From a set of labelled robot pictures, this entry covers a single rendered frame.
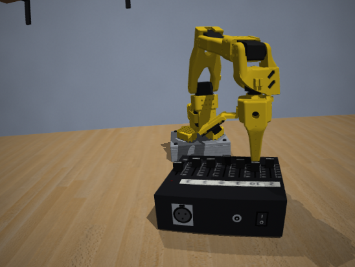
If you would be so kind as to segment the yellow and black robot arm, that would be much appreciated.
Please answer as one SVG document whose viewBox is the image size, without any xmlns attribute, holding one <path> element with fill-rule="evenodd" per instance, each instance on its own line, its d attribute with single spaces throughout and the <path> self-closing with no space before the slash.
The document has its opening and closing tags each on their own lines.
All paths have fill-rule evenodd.
<svg viewBox="0 0 355 267">
<path fill-rule="evenodd" d="M 223 35 L 220 27 L 195 27 L 188 79 L 188 91 L 195 94 L 190 96 L 190 126 L 177 130 L 177 137 L 184 141 L 196 140 L 199 129 L 216 116 L 218 94 L 213 92 L 218 91 L 221 80 L 220 56 L 233 62 L 233 78 L 248 95 L 262 93 L 271 98 L 280 94 L 279 68 L 273 61 L 268 43 L 262 43 L 254 36 Z M 247 67 L 247 62 L 257 60 L 261 61 L 259 67 Z M 210 82 L 198 82 L 206 67 L 211 74 Z"/>
</svg>

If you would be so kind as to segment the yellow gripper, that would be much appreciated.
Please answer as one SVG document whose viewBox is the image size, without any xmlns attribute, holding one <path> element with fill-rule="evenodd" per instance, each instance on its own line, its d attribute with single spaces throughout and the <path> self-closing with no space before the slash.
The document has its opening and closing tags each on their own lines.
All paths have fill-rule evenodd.
<svg viewBox="0 0 355 267">
<path fill-rule="evenodd" d="M 227 113 L 223 111 L 204 124 L 198 133 L 200 135 L 203 134 L 202 137 L 210 131 L 216 135 L 222 130 L 220 125 L 226 119 L 239 118 L 239 121 L 244 123 L 249 136 L 251 161 L 259 161 L 264 131 L 272 117 L 272 102 L 273 97 L 265 97 L 262 93 L 261 95 L 248 95 L 246 93 L 246 96 L 242 95 L 238 97 L 236 112 Z"/>
</svg>

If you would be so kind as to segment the black lighting desk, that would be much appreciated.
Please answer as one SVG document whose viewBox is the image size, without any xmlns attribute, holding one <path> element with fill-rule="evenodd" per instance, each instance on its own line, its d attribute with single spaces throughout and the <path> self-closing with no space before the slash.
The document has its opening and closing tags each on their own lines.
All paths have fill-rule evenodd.
<svg viewBox="0 0 355 267">
<path fill-rule="evenodd" d="M 266 164 L 265 164 L 266 162 Z M 278 157 L 184 156 L 154 194 L 157 228 L 282 237 L 287 197 Z"/>
</svg>

